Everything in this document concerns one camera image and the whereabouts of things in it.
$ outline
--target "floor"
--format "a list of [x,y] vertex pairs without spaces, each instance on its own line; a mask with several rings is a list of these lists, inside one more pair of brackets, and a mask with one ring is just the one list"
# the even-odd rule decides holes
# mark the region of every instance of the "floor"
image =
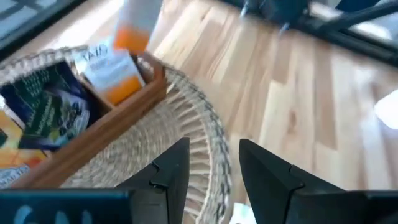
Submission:
[[[88,1],[14,56],[107,37],[121,2]],[[93,12],[99,7],[106,16]],[[397,70],[293,30],[279,37],[278,27],[239,13],[218,1],[165,0],[149,47],[200,86],[220,115],[233,162],[231,203],[249,203],[242,138],[347,190],[397,189],[398,131],[373,110],[398,88]]]

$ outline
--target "wooden box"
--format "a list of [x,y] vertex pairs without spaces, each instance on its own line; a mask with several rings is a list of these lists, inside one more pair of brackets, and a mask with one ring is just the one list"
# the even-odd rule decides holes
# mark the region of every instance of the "wooden box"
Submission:
[[166,95],[165,69],[150,55],[132,58],[147,62],[152,70],[139,67],[147,85],[117,106],[99,96],[92,87],[82,81],[89,93],[102,105],[103,116],[86,131],[59,149],[52,157],[17,179],[12,188],[54,188],[63,184],[78,169],[83,167],[109,143],[117,139],[139,121]]

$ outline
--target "wicker texture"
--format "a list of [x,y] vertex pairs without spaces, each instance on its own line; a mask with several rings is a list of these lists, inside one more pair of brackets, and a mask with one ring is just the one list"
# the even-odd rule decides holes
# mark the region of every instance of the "wicker texture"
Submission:
[[[86,50],[46,50],[0,65],[0,83]],[[166,99],[71,176],[62,187],[114,187],[183,136],[190,137],[184,223],[221,223],[231,192],[228,146],[206,96],[181,72],[166,68]]]

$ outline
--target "product box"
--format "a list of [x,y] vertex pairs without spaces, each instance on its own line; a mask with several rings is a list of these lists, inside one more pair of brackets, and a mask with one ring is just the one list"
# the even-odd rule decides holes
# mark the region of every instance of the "product box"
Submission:
[[128,50],[113,49],[112,40],[104,40],[75,56],[76,69],[94,89],[117,105],[145,86]]
[[22,174],[47,156],[38,149],[18,149],[22,129],[0,110],[0,189],[9,187]]
[[3,84],[0,94],[22,121],[20,149],[56,151],[98,119],[96,102],[66,62]]

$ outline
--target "dark package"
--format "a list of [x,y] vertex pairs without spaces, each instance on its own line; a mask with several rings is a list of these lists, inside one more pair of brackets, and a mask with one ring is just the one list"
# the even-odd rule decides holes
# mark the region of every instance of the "dark package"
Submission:
[[99,118],[66,62],[35,71],[0,87],[6,104],[25,124],[20,149],[56,150]]

